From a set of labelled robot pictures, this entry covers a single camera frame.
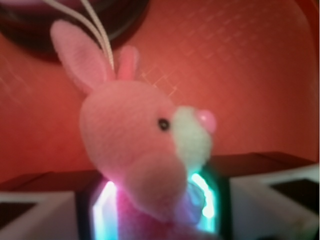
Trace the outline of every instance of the white string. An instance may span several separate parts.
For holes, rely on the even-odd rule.
[[[65,13],[69,16],[74,17],[75,19],[80,21],[83,25],[85,25],[92,32],[94,37],[99,42],[99,45],[102,48],[103,54],[105,55],[106,58],[109,59],[111,67],[112,67],[112,69],[114,69],[114,59],[113,59],[113,54],[112,54],[112,50],[110,47],[107,33],[104,31],[104,27],[102,26],[101,22],[99,21],[95,11],[93,10],[93,8],[91,7],[89,2],[85,2],[86,0],[84,0],[84,1],[81,0],[82,4],[84,5],[86,10],[90,14],[91,18],[92,19],[96,18],[96,20],[99,22],[99,23],[96,23],[96,20],[94,20],[96,25],[98,25],[98,26],[100,25],[100,27],[99,27],[100,31],[97,30],[97,28],[87,18],[85,18],[83,15],[81,15],[77,11],[73,10],[72,8],[69,8],[69,7],[67,7],[67,6],[65,6],[55,0],[42,0],[42,1],[45,2],[46,4],[50,5],[51,7]]]
[[[114,57],[112,54],[110,41],[109,41],[108,35],[106,33],[106,30],[105,30],[104,26],[102,25],[100,19],[98,18],[97,13],[95,12],[93,7],[89,3],[89,1],[88,0],[81,0],[81,2],[83,4],[84,8],[86,9],[86,11],[89,13],[90,17],[92,18],[98,31],[100,32],[100,35],[101,35],[103,43],[104,43],[104,47],[106,48],[107,54],[109,56],[109,61],[110,61],[111,67],[112,67],[112,69],[114,69]]]

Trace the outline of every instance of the led light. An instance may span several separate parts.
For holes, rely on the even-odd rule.
[[[214,192],[199,174],[194,173],[190,180],[202,189],[205,196],[205,206],[202,209],[202,217],[197,224],[197,228],[214,233],[217,231],[216,226],[218,225],[217,215],[215,213],[216,198]]]
[[[118,239],[116,194],[115,184],[108,181],[93,205],[93,234],[95,240]]]

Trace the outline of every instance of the bunny eye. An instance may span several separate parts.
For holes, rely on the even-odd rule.
[[[159,125],[159,128],[162,130],[162,131],[167,131],[169,130],[170,128],[170,123],[167,119],[164,119],[164,118],[160,118],[158,120],[158,125]]]

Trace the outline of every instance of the bunny nose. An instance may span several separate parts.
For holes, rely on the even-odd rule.
[[[202,127],[209,133],[213,134],[216,130],[216,118],[209,110],[197,110],[195,116]]]

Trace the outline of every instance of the bunny ear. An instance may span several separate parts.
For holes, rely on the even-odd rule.
[[[133,80],[139,61],[138,50],[133,46],[124,46],[120,54],[118,80]]]
[[[62,65],[74,83],[89,94],[115,73],[96,43],[79,27],[55,21],[50,30],[52,43]]]

